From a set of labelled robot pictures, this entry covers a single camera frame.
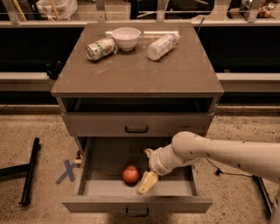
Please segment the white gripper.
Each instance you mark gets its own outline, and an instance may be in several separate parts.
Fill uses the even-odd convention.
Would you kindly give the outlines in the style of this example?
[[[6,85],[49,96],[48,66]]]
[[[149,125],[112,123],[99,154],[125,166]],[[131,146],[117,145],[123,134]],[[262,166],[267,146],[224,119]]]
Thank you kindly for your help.
[[[148,166],[151,171],[146,171],[143,174],[140,186],[136,191],[137,194],[146,194],[158,182],[158,176],[164,176],[172,171],[170,168],[165,167],[163,160],[161,159],[162,152],[162,147],[156,150],[149,148],[144,150],[144,153],[149,159]]]

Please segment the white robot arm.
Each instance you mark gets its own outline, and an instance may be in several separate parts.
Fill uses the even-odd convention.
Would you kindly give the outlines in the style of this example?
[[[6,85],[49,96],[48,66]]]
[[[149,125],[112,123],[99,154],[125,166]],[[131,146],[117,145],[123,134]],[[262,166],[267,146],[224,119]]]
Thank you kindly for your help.
[[[210,158],[257,177],[280,184],[280,143],[258,143],[208,139],[192,132],[179,132],[165,147],[145,151],[149,170],[137,192],[147,193],[173,169]]]

